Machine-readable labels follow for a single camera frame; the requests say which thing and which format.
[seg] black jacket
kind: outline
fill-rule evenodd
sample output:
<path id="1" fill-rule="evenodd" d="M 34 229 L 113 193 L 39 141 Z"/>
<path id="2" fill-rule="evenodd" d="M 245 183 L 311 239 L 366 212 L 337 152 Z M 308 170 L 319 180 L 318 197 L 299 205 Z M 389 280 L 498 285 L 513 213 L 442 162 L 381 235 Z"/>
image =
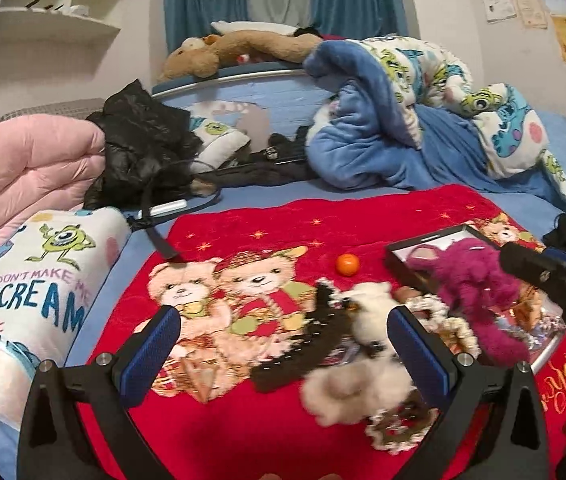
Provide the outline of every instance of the black jacket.
<path id="1" fill-rule="evenodd" d="M 153 177 L 153 203 L 191 196 L 189 164 L 202 141 L 189 131 L 189 112 L 152 99 L 137 79 L 109 97 L 87 120 L 105 132 L 105 170 L 87 190 L 86 209 L 138 209 Z"/>

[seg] magenta plush toy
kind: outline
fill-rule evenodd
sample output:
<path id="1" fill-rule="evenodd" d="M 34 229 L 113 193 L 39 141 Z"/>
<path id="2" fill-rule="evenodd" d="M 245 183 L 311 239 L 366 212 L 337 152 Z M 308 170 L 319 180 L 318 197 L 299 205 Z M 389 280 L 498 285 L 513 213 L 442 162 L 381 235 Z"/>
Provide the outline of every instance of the magenta plush toy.
<path id="1" fill-rule="evenodd" d="M 525 343 L 502 332 L 489 308 L 508 309 L 519 299 L 521 282 L 499 265 L 499 251 L 476 238 L 454 242 L 445 251 L 421 245 L 407 258 L 413 270 L 424 270 L 439 280 L 437 294 L 452 307 L 461 307 L 483 351 L 497 366 L 528 361 Z"/>

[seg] small orange ball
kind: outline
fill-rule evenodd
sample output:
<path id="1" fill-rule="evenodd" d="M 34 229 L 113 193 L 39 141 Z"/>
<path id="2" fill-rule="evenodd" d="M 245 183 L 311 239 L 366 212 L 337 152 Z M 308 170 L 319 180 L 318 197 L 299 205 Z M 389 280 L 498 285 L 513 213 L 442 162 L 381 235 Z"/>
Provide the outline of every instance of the small orange ball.
<path id="1" fill-rule="evenodd" d="M 342 276 L 354 276 L 359 272 L 359 267 L 359 258 L 354 254 L 346 253 L 336 258 L 336 271 Z"/>

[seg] black strap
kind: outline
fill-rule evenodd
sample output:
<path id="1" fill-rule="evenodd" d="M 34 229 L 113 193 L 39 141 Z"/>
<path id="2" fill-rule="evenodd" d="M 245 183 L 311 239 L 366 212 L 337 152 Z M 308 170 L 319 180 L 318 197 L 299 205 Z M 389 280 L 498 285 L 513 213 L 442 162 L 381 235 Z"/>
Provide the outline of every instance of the black strap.
<path id="1" fill-rule="evenodd" d="M 181 160 L 178 164 L 181 163 L 188 163 L 191 164 L 192 160 Z M 211 167 L 209 164 L 205 162 L 201 162 L 199 160 L 196 161 L 197 164 L 203 164 L 204 166 L 208 166 L 213 172 L 216 173 L 215 168 Z M 169 222 L 178 218 L 179 216 L 194 213 L 195 211 L 200 211 L 201 209 L 205 209 L 211 205 L 218 203 L 221 200 L 221 188 L 218 186 L 216 187 L 216 191 L 212 197 L 207 200 L 206 202 L 199 204 L 197 206 L 191 207 L 189 209 L 185 209 L 182 211 L 176 211 L 174 213 L 168 215 L 162 215 L 157 217 L 150 216 L 150 209 L 152 208 L 153 204 L 153 193 L 154 193 L 154 186 L 156 182 L 159 180 L 161 173 L 159 171 L 156 173 L 150 182 L 147 184 L 145 189 L 143 190 L 143 195 L 141 196 L 141 218 L 138 221 L 132 221 L 130 224 L 132 228 L 135 229 L 145 229 L 148 238 L 152 242 L 154 248 L 159 252 L 159 254 L 165 259 L 167 262 L 175 262 L 175 263 L 184 263 L 185 260 L 181 256 L 181 254 L 174 248 L 170 243 L 163 238 L 159 232 L 156 230 L 157 225 L 162 224 L 164 222 Z"/>

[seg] pink spot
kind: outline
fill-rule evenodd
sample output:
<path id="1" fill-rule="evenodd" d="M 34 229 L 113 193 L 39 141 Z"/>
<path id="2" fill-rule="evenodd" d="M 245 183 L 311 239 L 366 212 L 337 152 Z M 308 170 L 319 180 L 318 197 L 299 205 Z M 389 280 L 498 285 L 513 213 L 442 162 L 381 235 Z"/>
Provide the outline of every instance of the pink spot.
<path id="1" fill-rule="evenodd" d="M 543 128 L 539 126 L 537 123 L 530 123 L 530 137 L 534 142 L 540 144 L 543 140 Z"/>
<path id="2" fill-rule="evenodd" d="M 105 243 L 105 257 L 107 258 L 109 267 L 114 266 L 118 259 L 119 252 L 116 238 L 109 237 L 108 241 Z"/>

